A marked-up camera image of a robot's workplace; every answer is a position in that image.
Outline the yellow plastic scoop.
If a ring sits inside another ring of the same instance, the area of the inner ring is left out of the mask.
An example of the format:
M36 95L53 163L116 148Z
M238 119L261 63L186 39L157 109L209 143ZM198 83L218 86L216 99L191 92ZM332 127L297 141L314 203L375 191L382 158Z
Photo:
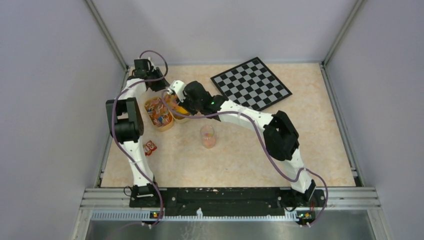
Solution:
M181 107L179 105L176 105L175 110L176 110L176 112L183 114L183 115L189 115L190 114L186 109L184 109L183 107Z

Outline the clear glass jar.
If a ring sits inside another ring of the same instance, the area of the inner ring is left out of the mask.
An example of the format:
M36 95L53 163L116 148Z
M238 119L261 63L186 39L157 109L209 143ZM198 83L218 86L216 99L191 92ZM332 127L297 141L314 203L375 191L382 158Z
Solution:
M217 139L215 129L210 125L204 125L200 129L201 142L203 147L211 149L216 145Z

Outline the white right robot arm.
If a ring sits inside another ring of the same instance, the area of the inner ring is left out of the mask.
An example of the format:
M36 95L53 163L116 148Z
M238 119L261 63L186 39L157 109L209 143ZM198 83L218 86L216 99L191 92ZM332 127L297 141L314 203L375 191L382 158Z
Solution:
M273 167L278 167L276 161L281 162L282 169L276 170L289 181L294 202L307 206L313 200L316 183L305 170L299 133L285 112L264 113L237 104L223 95L212 96L198 81L185 84L175 80L170 88L177 97L178 106L194 118L215 119L254 131Z

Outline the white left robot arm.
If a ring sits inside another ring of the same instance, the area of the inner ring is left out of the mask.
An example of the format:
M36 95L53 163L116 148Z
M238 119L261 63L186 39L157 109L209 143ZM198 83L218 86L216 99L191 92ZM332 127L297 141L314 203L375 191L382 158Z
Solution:
M163 89L163 79L161 70L149 57L136 59L132 75L127 79L123 90L115 99L105 103L110 135L127 157L133 175L130 199L142 200L149 207L160 202L161 194L145 156L145 126L137 98L149 88Z

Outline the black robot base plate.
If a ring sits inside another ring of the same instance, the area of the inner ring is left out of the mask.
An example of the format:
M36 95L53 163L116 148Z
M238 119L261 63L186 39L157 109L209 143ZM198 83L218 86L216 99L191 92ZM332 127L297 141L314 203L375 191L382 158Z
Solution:
M315 189L310 197L288 187L169 187L152 196L131 189L131 208L163 208L167 217L266 217L293 214L296 210L323 207L325 193Z

